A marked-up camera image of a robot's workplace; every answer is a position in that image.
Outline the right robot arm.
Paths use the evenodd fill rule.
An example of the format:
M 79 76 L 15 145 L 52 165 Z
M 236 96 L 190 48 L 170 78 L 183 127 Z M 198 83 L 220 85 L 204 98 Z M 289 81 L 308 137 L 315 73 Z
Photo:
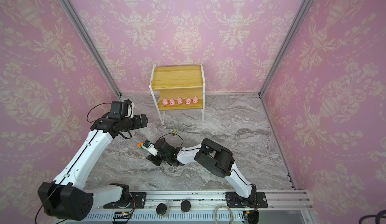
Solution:
M 242 175 L 232 151 L 226 147 L 205 138 L 199 145 L 177 148 L 162 137 L 155 143 L 146 140 L 141 148 L 150 153 L 147 159 L 156 166 L 160 166 L 163 161 L 171 166 L 198 163 L 215 176 L 225 178 L 236 191 L 243 206 L 249 208 L 257 206 L 255 184 Z

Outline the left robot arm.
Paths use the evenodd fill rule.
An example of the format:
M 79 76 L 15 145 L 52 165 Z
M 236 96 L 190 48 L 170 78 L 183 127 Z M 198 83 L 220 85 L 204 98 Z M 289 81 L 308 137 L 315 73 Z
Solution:
M 113 101 L 111 110 L 95 120 L 78 152 L 52 180 L 38 188 L 42 202 L 39 210 L 59 220 L 83 220 L 90 211 L 114 204 L 126 208 L 134 202 L 129 186 L 112 183 L 107 187 L 85 191 L 86 180 L 97 160 L 112 142 L 124 132 L 147 127 L 145 114 L 134 115 L 130 100 Z

